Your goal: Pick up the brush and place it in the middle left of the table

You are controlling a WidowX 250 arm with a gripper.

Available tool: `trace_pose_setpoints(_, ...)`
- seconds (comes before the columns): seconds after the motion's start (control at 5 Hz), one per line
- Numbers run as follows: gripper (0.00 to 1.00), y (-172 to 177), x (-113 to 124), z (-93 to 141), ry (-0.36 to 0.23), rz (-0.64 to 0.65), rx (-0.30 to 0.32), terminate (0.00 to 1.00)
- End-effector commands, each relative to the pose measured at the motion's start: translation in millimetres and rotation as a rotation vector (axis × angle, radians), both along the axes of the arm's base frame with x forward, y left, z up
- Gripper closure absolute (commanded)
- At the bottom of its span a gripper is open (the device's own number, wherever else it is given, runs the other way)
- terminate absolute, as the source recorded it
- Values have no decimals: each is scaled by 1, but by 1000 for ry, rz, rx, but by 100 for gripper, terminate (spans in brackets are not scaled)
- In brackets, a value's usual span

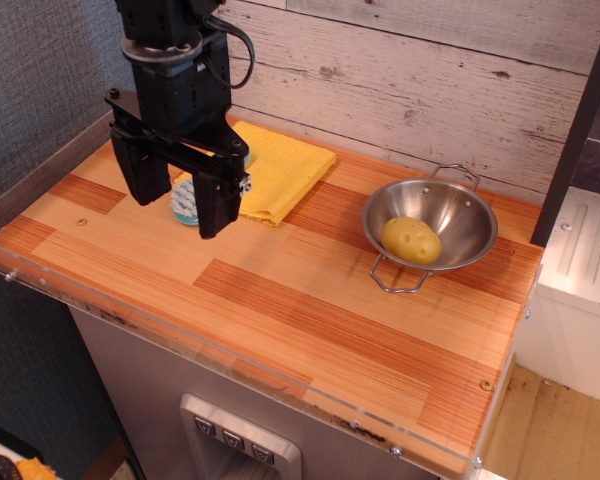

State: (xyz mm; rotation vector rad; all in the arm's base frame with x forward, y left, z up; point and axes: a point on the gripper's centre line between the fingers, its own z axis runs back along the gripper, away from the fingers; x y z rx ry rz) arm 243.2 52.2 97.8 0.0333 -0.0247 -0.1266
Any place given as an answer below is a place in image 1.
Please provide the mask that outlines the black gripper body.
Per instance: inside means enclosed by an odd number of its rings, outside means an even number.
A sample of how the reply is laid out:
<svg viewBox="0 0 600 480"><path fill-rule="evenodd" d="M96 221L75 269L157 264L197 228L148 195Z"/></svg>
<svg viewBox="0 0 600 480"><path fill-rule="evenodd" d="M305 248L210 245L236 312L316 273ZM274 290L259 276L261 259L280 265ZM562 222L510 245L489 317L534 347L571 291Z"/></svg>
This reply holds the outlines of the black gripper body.
<svg viewBox="0 0 600 480"><path fill-rule="evenodd" d="M125 37L121 49L135 88L106 93L111 132L150 142L168 168L229 178L242 191L248 146L226 120L236 87L226 34L195 33L160 46Z"/></svg>

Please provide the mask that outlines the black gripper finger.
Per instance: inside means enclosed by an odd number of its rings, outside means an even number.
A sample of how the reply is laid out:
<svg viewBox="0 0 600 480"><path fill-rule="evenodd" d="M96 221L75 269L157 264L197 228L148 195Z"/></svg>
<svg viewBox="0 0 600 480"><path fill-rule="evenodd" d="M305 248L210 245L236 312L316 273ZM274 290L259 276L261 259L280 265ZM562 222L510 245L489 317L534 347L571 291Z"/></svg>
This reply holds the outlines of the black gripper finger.
<svg viewBox="0 0 600 480"><path fill-rule="evenodd" d="M171 190L167 163L150 142L117 131L111 132L111 141L129 192L139 205L146 206Z"/></svg>
<svg viewBox="0 0 600 480"><path fill-rule="evenodd" d="M225 177L199 172L193 176L194 197L202 239L212 239L239 215L238 184Z"/></svg>

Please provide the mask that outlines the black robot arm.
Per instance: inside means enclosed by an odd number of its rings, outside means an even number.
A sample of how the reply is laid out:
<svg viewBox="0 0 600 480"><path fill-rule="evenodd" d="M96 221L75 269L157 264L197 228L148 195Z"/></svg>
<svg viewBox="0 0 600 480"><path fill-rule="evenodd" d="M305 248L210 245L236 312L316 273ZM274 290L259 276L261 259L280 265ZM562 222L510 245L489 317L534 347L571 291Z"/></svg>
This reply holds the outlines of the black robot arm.
<svg viewBox="0 0 600 480"><path fill-rule="evenodd" d="M239 215L250 188L247 143L229 126L228 36L248 35L214 16L217 1L120 1L121 49L135 90L104 96L111 141L132 197L147 205L171 189L169 166L193 177L199 232L211 239Z"/></svg>

